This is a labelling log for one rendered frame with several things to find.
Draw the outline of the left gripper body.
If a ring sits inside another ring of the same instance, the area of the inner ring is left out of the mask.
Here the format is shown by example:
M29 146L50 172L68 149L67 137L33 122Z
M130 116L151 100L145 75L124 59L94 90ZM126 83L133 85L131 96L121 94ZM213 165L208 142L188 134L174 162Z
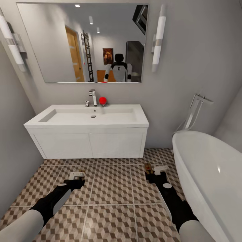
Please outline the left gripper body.
M74 189L81 189L82 187L82 179L75 179L75 180L64 180L64 183L71 182L73 184Z

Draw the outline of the mousetrap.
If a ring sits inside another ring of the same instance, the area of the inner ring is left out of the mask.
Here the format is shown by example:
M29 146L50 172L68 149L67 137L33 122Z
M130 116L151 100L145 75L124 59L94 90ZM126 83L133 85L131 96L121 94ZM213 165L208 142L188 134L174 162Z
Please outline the mousetrap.
M84 172L84 173L85 173L86 170L80 170L79 172ZM84 180L84 178L85 178L85 177L77 177L77 179L82 179L82 180Z
M144 163L144 166L145 166L145 170L146 170L147 174L154 173L153 170L152 170L152 167L151 167L151 163Z

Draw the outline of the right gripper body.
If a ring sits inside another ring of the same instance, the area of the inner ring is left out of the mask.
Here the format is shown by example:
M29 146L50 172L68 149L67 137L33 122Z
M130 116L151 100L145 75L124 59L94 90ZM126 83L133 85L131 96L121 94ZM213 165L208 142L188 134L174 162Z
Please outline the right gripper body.
M155 183L156 185L159 179L164 179L167 181L166 173L165 172L160 172L160 173L161 175L155 175L154 173L148 174L148 179L146 180L148 180L150 184Z

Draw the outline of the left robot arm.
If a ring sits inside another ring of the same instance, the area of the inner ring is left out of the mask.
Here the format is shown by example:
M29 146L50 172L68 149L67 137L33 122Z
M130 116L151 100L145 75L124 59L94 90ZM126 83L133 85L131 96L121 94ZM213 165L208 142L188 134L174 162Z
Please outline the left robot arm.
M71 192L84 186L85 180L76 179L84 176L84 172L71 172L68 180L57 185L53 192L39 199L31 209L0 231L0 242L32 242L70 198Z

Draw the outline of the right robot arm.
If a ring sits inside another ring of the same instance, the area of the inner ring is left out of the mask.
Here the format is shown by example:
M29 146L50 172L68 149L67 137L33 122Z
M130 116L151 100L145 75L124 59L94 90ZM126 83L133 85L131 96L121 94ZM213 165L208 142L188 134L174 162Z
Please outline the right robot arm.
M154 167L154 173L145 172L146 180L158 187L159 197L182 242L216 242L193 214L188 202L177 195L175 188L167 181L166 173L160 172L167 169L166 165Z

